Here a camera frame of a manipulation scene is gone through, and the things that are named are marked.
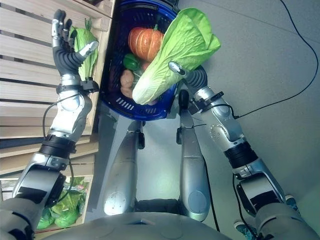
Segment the robot leg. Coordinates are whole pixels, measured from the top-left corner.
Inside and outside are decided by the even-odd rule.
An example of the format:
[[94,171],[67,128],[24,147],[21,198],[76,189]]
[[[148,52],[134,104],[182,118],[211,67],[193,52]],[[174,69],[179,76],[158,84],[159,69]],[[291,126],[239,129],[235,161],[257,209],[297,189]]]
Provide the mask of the robot leg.
[[141,121],[133,121],[116,153],[104,193],[107,215],[131,212],[137,187],[137,151],[145,147]]
[[180,128],[177,143],[182,145],[180,167],[180,211],[182,215],[203,221],[210,209],[210,194],[205,161],[188,111],[189,94],[179,94]]

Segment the potato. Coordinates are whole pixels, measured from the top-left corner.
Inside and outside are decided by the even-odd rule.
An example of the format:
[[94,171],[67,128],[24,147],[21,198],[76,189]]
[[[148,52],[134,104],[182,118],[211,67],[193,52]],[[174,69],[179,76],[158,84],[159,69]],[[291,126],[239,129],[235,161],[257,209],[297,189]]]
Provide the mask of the potato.
[[131,88],[122,86],[120,88],[120,91],[125,97],[132,99],[132,89]]
[[130,88],[132,86],[132,83],[134,82],[134,79],[135,76],[130,70],[124,70],[120,77],[121,86],[124,88]]

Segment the chinese cabbage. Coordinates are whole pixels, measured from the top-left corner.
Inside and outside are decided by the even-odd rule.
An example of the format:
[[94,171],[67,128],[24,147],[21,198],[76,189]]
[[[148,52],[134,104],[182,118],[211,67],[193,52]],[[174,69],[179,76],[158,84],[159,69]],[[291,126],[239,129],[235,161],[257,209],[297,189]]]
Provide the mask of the chinese cabbage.
[[160,50],[136,84],[132,97],[141,105],[156,99],[182,78],[168,68],[170,61],[192,71],[220,48],[206,15],[196,8],[181,10],[168,27]]

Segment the black cable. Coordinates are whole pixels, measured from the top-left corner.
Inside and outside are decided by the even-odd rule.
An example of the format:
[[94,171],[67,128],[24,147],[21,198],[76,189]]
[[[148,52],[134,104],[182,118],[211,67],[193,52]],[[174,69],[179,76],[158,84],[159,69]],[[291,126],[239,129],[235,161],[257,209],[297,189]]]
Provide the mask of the black cable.
[[290,12],[289,12],[286,4],[285,4],[282,0],[279,0],[279,1],[280,1],[280,2],[283,4],[283,6],[285,7],[285,10],[287,11],[287,13],[288,13],[288,15],[289,15],[290,21],[291,21],[291,23],[292,23],[292,25],[293,25],[296,33],[299,35],[299,37],[304,41],[304,43],[305,43],[305,44],[312,50],[312,52],[314,53],[314,56],[315,56],[315,59],[316,59],[316,69],[315,69],[314,76],[313,76],[312,80],[309,82],[309,84],[308,84],[304,89],[302,89],[300,92],[296,93],[295,95],[290,96],[290,97],[287,97],[287,98],[285,98],[285,99],[283,99],[283,100],[276,101],[276,102],[267,104],[267,105],[265,105],[265,106],[259,107],[259,108],[255,109],[255,110],[252,110],[252,111],[250,111],[250,112],[248,112],[248,113],[246,113],[246,114],[243,114],[243,115],[241,115],[241,116],[237,116],[237,117],[236,117],[237,119],[242,118],[242,117],[244,117],[244,116],[247,116],[247,115],[249,115],[249,114],[251,114],[251,113],[254,113],[255,111],[258,111],[258,110],[260,110],[260,109],[264,109],[264,108],[269,107],[269,106],[271,106],[271,105],[275,105],[275,104],[278,104],[278,103],[282,103],[282,102],[284,102],[284,101],[287,101],[287,100],[289,100],[289,99],[292,99],[292,98],[298,96],[299,94],[301,94],[302,92],[304,92],[304,91],[313,83],[313,81],[315,80],[315,78],[316,78],[316,76],[317,76],[318,68],[319,68],[319,59],[318,59],[318,56],[317,56],[317,54],[316,54],[316,51],[315,51],[315,50],[313,49],[313,47],[310,46],[310,44],[301,36],[301,34],[300,34],[300,32],[298,31],[298,29],[297,29],[294,21],[292,20],[291,14],[290,14]]
[[204,126],[204,125],[207,125],[207,124],[204,123],[204,124],[194,125],[193,127],[195,128],[195,127],[200,127],[200,126]]
[[211,208],[212,208],[212,214],[213,214],[215,229],[218,232],[220,232],[220,228],[219,228],[218,220],[217,220],[217,216],[216,216],[216,211],[215,211],[215,207],[214,207],[214,200],[212,198],[212,193],[211,193],[211,186],[210,186],[210,180],[209,180],[209,175],[208,175],[207,163],[206,163],[206,159],[205,159],[205,157],[203,155],[202,155],[202,158],[203,158],[203,161],[204,161],[204,167],[205,167],[205,171],[206,171],[206,179],[207,179],[208,187],[209,187],[210,203],[211,203]]
[[233,117],[234,119],[238,119],[238,118],[239,118],[239,116],[235,116],[234,109],[233,109],[232,106],[229,105],[229,104],[217,104],[217,105],[210,106],[209,109],[212,109],[212,108],[215,108],[215,107],[221,107],[221,106],[230,108],[230,109],[231,109],[232,117]]
[[46,138],[46,128],[45,128],[45,125],[46,125],[46,116],[47,116],[47,113],[48,111],[55,105],[57,105],[58,103],[61,103],[62,101],[66,100],[66,99],[70,99],[70,98],[73,98],[73,97],[76,97],[78,95],[80,95],[81,93],[77,93],[75,95],[72,95],[72,96],[68,96],[66,98],[63,98],[63,99],[60,99],[59,101],[56,101],[55,103],[52,103],[50,106],[48,106],[46,108],[46,110],[44,111],[44,114],[43,114],[43,118],[42,118],[42,134],[43,134],[43,137]]
[[58,203],[61,202],[70,193],[72,185],[74,184],[75,175],[74,175],[74,169],[72,167],[70,159],[69,159],[69,166],[70,166],[70,171],[71,171],[70,186],[69,186],[68,190],[66,191],[66,193],[58,200]]
[[[48,111],[55,105],[57,105],[58,103],[66,100],[66,99],[70,99],[70,98],[73,98],[73,97],[76,97],[78,95],[80,95],[81,93],[77,93],[75,95],[72,95],[72,96],[68,96],[66,98],[63,98],[63,99],[60,99],[59,101],[56,101],[55,103],[51,104],[50,106],[48,106],[46,108],[46,110],[44,111],[44,114],[43,114],[43,118],[42,118],[42,133],[43,133],[43,137],[44,139],[46,139],[46,129],[45,129],[45,124],[46,124],[46,116],[47,116],[47,113]],[[71,191],[71,188],[72,188],[72,185],[74,184],[74,169],[72,167],[72,164],[71,164],[71,161],[69,159],[69,166],[70,166],[70,171],[71,171],[71,179],[70,179],[70,186],[68,188],[68,190],[66,191],[66,193],[58,200],[58,203],[61,202]]]
[[234,174],[232,174],[232,186],[233,186],[233,191],[234,191],[234,194],[235,194],[235,197],[236,197],[236,201],[238,202],[240,218],[241,218],[242,222],[244,223],[244,225],[246,226],[246,228],[250,231],[250,233],[253,236],[257,237],[257,235],[254,233],[254,231],[252,231],[251,227],[249,227],[249,225],[247,224],[247,222],[244,219],[244,216],[242,215],[241,205],[240,205],[239,197],[238,197],[238,194],[237,194],[237,191],[236,191],[236,186],[235,186],[235,175]]

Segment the plastic basket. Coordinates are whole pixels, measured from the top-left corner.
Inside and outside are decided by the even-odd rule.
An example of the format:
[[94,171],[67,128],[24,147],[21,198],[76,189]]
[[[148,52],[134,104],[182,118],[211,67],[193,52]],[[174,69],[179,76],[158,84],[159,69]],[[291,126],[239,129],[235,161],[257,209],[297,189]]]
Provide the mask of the plastic basket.
[[130,53],[128,36],[132,28],[153,28],[165,33],[171,21],[176,17],[178,1],[174,3],[164,0],[124,0],[115,9],[111,38],[105,60],[101,97],[102,100],[117,113],[134,120],[151,121],[166,118],[172,106],[177,85],[164,92],[155,105],[140,105],[120,92],[120,76],[124,71],[123,59]]

